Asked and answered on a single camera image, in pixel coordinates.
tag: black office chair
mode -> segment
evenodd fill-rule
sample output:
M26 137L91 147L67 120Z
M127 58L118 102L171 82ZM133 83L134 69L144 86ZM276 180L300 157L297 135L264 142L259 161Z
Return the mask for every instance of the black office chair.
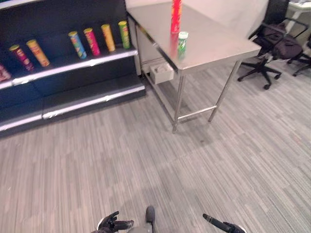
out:
M311 34L308 38L308 41L306 42L306 47L309 47L311 49ZM299 70L297 70L293 76L297 76L301 71L305 70L305 69L311 69L311 57L306 55L306 54L302 54L298 59L291 59L287 62L287 64L290 64L293 62L293 60L297 60L300 61L302 63L308 64L307 66L301 67Z
M249 39L252 39L254 36L257 36L253 42L261 46L261 50L259 52L260 62L256 64L242 62L242 65L252 67L254 69L239 77L239 82L241 82L246 76L254 73L261 73L268 82L268 84L263 88L268 90L272 83L267 72L275 73L275 79L279 79L281 72L267 67L266 64L269 61L276 60L278 58L297 58L302 54L302 48L298 42L296 42L295 38L305 32L308 25L300 23L295 19L285 17L288 4L289 0L269 0L263 22L248 37ZM303 25L305 29L295 37L292 37L286 32L285 24L282 24L285 20L295 21L296 23Z

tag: chair base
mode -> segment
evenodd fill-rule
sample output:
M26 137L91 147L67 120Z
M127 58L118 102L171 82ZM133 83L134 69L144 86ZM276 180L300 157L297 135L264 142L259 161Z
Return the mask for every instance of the chair base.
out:
M293 76L297 76L301 71L305 70L305 69L310 69L311 68L311 58L305 54L302 54L301 57L304 57L306 59L302 59L302 58L298 58L298 59L291 59L291 60L288 60L287 61L287 64L291 64L293 62L293 60L296 60L296 61L299 61L299 62L302 62L302 63L305 63L305 64L308 64L307 66L305 67L301 67L299 70L297 70Z
M263 59L260 62L253 64L253 63L246 63L246 62L242 62L242 65L248 66L248 67L252 67L254 68L253 70L249 71L248 73L246 73L245 75L241 76L238 78L238 81L241 82L245 77L254 74L254 73L261 73L263 75L263 77L266 79L266 81L268 82L268 84L266 84L263 88L265 90L268 90L270 88L270 86L272 85L270 77L268 75L267 72L271 72L276 74L276 76L274 77L274 79L279 79L281 76L281 72L276 70L276 69L272 69L266 66L268 59Z

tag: white wall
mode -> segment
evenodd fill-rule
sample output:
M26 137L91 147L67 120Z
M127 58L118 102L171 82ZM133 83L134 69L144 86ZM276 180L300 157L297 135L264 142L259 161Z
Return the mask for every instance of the white wall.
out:
M171 0L125 0L127 8L169 2Z
M183 0L198 12L248 37L261 23L268 0Z

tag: floor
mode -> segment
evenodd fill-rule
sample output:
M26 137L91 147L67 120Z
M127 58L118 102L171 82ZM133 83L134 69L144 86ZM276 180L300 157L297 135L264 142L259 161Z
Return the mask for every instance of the floor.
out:
M205 113L176 134L148 87L0 139L1 232L88 233L115 210L138 226L149 204L157 233L220 233L202 213L248 233L311 232L311 71L271 67L284 72L270 90L258 75L234 80L211 123ZM188 76L182 111L214 104L229 71ZM175 85L162 85L170 98Z

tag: stainless steel table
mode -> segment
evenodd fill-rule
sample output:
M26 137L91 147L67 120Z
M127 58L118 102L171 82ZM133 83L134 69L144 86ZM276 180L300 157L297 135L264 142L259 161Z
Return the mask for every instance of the stainless steel table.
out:
M181 31L189 32L187 50L183 55L178 54L176 40L178 35L170 34L171 3L161 3L127 10L135 23L135 30L140 29L172 66L180 78L177 103L173 109L157 85L146 75L164 107L168 111L173 124L173 133L177 130L178 121L205 111L213 110L208 121L214 118L217 109L225 96L232 77L236 74L242 59L256 56L260 47L247 39L232 32L229 28L213 21L207 16L183 5ZM179 115L186 75L224 63L236 62L226 84L214 106L196 112Z

